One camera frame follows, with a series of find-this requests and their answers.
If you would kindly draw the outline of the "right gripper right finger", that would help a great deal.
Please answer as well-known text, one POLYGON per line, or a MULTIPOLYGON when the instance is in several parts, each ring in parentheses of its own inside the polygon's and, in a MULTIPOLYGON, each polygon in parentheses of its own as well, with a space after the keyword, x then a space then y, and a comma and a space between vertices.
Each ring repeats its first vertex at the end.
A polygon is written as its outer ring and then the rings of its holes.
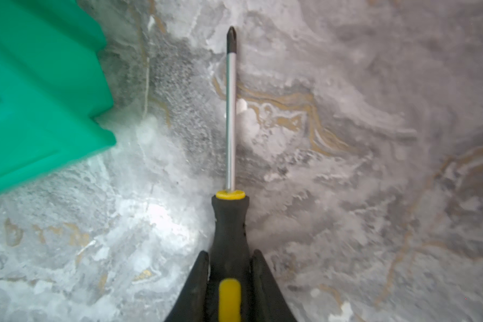
POLYGON ((254 251, 251 266, 255 321, 297 322, 260 250, 254 251))

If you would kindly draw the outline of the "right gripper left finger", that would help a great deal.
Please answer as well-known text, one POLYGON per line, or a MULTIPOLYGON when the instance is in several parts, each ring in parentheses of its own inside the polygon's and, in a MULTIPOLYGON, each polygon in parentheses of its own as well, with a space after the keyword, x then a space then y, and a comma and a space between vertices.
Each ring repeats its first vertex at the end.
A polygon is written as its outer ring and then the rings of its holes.
POLYGON ((208 279, 209 255, 201 251, 165 322, 204 321, 208 279))

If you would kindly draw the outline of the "black yellow screwdriver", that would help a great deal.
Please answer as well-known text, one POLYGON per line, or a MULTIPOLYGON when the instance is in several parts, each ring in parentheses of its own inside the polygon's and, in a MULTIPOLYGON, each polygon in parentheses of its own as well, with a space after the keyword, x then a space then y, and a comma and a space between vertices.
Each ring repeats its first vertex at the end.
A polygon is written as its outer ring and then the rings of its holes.
POLYGON ((215 234, 210 255, 207 321, 249 321, 251 316, 250 251, 245 220, 249 197, 236 189, 237 35, 227 33, 225 189, 212 198, 215 234))

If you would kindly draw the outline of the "green plastic bin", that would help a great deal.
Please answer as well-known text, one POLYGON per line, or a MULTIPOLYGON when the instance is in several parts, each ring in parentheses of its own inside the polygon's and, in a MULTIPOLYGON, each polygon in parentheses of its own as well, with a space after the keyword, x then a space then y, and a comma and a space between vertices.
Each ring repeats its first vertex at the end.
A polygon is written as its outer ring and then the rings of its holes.
POLYGON ((106 44, 75 1, 0 1, 0 193, 115 144, 106 44))

